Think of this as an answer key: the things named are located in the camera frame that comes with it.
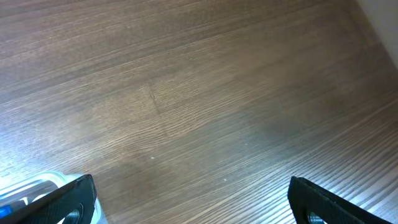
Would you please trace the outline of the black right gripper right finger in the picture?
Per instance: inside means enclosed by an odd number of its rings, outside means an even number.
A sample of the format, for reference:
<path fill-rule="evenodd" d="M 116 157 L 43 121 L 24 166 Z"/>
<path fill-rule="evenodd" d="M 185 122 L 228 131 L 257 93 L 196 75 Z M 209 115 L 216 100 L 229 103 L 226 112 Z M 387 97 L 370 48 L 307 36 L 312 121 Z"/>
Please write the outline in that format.
<path fill-rule="evenodd" d="M 300 224 L 389 224 L 303 177 L 291 177 L 287 197 Z"/>

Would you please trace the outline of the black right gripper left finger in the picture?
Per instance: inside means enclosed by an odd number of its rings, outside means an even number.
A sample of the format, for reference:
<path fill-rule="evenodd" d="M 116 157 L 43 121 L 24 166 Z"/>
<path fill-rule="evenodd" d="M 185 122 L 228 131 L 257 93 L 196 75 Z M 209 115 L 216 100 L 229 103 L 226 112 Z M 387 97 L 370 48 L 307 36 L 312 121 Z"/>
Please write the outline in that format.
<path fill-rule="evenodd" d="M 2 224 L 96 222 L 97 192 L 90 174 L 82 174 L 69 184 L 1 218 Z"/>

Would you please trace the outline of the blue VapoDrops box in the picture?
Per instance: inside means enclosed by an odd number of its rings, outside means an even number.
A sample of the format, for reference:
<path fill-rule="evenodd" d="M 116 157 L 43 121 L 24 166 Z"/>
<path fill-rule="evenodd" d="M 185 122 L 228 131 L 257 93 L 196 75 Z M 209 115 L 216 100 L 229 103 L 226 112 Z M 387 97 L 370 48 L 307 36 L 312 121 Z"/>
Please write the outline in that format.
<path fill-rule="evenodd" d="M 1 205 L 0 207 L 0 218 L 4 218 L 17 210 L 16 206 L 13 205 Z"/>

